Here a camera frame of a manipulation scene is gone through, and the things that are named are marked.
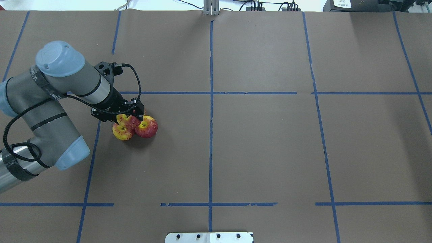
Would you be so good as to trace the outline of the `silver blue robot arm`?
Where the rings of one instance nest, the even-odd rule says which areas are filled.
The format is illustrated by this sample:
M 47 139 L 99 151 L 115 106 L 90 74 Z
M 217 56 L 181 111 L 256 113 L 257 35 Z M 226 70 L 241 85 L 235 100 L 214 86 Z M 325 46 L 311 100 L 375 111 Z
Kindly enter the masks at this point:
M 143 119 L 140 98 L 128 101 L 114 87 L 114 76 L 124 67 L 131 65 L 93 66 L 69 43 L 54 40 L 37 52 L 28 70 L 1 83 L 1 111 L 12 117 L 1 140 L 1 193 L 46 169 L 65 170 L 89 156 L 60 99 L 89 106 L 91 115 L 102 122 L 115 122 L 120 114 Z

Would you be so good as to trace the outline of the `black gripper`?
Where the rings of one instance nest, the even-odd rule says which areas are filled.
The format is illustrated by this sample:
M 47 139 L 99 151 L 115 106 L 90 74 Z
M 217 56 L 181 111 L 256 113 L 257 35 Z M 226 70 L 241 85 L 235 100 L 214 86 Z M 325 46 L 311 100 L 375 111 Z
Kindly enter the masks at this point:
M 117 89 L 111 89 L 105 100 L 93 105 L 90 114 L 102 122 L 109 120 L 115 123 L 117 122 L 116 115 L 119 114 L 135 116 L 140 122 L 143 121 L 145 115 L 140 112 L 140 100 L 138 97 L 128 101 L 123 98 Z

